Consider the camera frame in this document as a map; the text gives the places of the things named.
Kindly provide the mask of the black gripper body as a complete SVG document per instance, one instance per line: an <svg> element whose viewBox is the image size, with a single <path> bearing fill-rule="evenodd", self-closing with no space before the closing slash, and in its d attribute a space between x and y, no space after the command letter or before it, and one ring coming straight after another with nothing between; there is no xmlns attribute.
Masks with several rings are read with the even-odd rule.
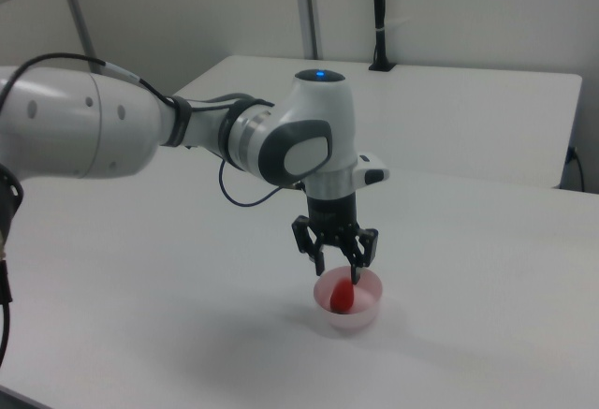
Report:
<svg viewBox="0 0 599 409"><path fill-rule="evenodd" d="M336 199L307 198L309 228L325 244L351 246L357 236L356 194Z"/></svg>

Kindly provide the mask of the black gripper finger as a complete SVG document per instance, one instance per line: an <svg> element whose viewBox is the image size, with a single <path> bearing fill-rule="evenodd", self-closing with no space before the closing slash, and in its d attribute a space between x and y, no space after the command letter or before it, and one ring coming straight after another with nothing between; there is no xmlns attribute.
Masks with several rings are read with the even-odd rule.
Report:
<svg viewBox="0 0 599 409"><path fill-rule="evenodd" d="M353 285L359 282L361 270L371 266L377 242L378 231L374 228L350 226L341 235L341 250L350 264Z"/></svg>
<svg viewBox="0 0 599 409"><path fill-rule="evenodd" d="M316 275L321 276L325 271L324 233L314 230L310 219L303 215L298 216L292 223L292 231L299 251L309 256L314 263Z"/></svg>

